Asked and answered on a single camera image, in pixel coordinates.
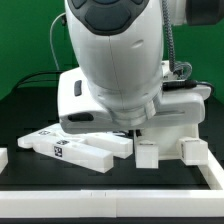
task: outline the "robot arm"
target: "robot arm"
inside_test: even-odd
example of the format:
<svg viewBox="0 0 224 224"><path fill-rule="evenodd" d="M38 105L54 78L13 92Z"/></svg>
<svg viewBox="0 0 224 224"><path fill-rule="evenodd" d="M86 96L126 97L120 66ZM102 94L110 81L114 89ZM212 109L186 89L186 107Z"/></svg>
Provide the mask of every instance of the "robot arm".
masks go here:
<svg viewBox="0 0 224 224"><path fill-rule="evenodd" d="M194 1L169 0L169 4L173 24L197 23ZM203 97L197 91L178 95L162 91L161 1L65 0L65 6L80 65L62 75L59 84L59 116L66 132L203 121Z"/></svg>

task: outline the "white wooden block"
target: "white wooden block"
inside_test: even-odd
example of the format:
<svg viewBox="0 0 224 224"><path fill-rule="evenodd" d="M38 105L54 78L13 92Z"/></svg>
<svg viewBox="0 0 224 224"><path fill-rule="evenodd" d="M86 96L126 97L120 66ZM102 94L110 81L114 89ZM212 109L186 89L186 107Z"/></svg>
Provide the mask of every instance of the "white wooden block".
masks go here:
<svg viewBox="0 0 224 224"><path fill-rule="evenodd" d="M208 143L199 138L184 137L177 141L181 160L187 166L208 164Z"/></svg>
<svg viewBox="0 0 224 224"><path fill-rule="evenodd" d="M135 149L137 168L159 168L159 147L154 142L140 141Z"/></svg>

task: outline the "green backdrop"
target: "green backdrop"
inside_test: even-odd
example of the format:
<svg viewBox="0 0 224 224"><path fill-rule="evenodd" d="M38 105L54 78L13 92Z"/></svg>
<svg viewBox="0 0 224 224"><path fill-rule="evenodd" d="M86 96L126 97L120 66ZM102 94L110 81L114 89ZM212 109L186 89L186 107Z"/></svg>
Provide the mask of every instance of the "green backdrop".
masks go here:
<svg viewBox="0 0 224 224"><path fill-rule="evenodd" d="M0 99L23 76L55 70L49 29L63 12L63 0L1 0ZM175 27L174 39L177 60L189 61L193 66L192 78L213 83L215 96L224 103L224 22L216 26ZM60 23L55 27L54 44L61 68L76 67L67 28Z"/></svg>

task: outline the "white block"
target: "white block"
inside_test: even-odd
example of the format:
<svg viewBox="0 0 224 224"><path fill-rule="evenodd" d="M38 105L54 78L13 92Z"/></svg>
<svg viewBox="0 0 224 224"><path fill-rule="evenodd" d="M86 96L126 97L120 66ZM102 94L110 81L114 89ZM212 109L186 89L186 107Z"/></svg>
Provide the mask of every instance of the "white block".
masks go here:
<svg viewBox="0 0 224 224"><path fill-rule="evenodd" d="M126 159L133 153L133 141L105 133L86 135L87 143L97 148L102 148L113 153L114 156Z"/></svg>
<svg viewBox="0 0 224 224"><path fill-rule="evenodd" d="M187 166L208 164L208 143L199 138L184 137L177 141L181 160Z"/></svg>
<svg viewBox="0 0 224 224"><path fill-rule="evenodd" d="M159 147L154 142L140 141L135 148L137 168L159 168Z"/></svg>
<svg viewBox="0 0 224 224"><path fill-rule="evenodd" d="M113 168L113 153L78 142L61 142L63 141L66 144L60 144L60 141L55 141L54 137L49 136L34 143L33 149L41 154L102 173Z"/></svg>
<svg viewBox="0 0 224 224"><path fill-rule="evenodd" d="M0 148L0 174L8 164L8 155L6 148Z"/></svg>

